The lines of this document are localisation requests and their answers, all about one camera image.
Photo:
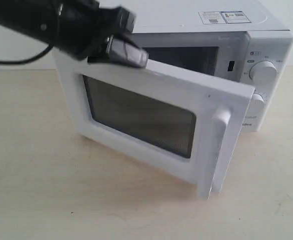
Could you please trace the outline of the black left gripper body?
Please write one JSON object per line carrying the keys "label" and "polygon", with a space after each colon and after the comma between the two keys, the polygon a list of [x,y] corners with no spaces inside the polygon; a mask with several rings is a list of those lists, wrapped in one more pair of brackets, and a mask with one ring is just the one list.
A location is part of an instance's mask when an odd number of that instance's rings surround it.
{"label": "black left gripper body", "polygon": [[116,8],[100,7],[95,0],[25,0],[30,14],[28,36],[47,43],[38,60],[57,48],[74,59],[99,54],[117,33]]}

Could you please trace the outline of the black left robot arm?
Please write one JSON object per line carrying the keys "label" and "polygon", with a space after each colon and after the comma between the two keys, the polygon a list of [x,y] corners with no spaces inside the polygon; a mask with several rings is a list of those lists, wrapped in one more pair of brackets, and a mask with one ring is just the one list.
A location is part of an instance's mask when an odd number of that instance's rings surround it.
{"label": "black left robot arm", "polygon": [[102,8],[97,0],[0,0],[0,26],[48,44],[30,58],[0,65],[30,64],[56,48],[76,61],[143,69],[149,54],[131,39],[135,20],[126,8]]}

